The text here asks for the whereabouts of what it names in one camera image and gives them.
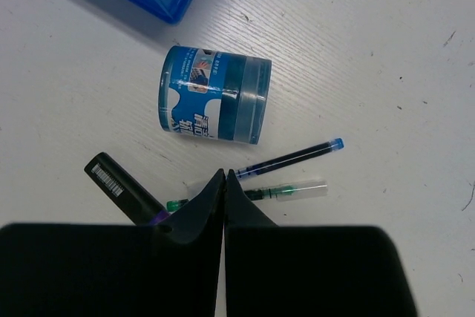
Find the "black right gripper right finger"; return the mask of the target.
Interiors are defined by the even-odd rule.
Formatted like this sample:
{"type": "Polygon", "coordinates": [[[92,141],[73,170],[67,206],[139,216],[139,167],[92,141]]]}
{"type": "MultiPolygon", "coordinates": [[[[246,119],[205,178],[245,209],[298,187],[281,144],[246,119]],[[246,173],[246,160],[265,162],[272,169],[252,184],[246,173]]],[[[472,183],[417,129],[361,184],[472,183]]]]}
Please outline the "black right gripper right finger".
{"type": "Polygon", "coordinates": [[[226,180],[229,316],[416,316],[395,244],[377,226],[279,226],[226,180]]]}

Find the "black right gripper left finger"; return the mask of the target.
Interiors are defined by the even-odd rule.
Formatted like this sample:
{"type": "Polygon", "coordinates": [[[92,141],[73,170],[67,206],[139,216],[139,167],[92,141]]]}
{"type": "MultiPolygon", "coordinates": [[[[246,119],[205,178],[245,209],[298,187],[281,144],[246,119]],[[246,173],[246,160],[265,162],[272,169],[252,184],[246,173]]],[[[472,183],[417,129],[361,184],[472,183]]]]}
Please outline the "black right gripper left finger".
{"type": "Polygon", "coordinates": [[[156,225],[1,229],[3,316],[213,316],[226,176],[156,225]]]}

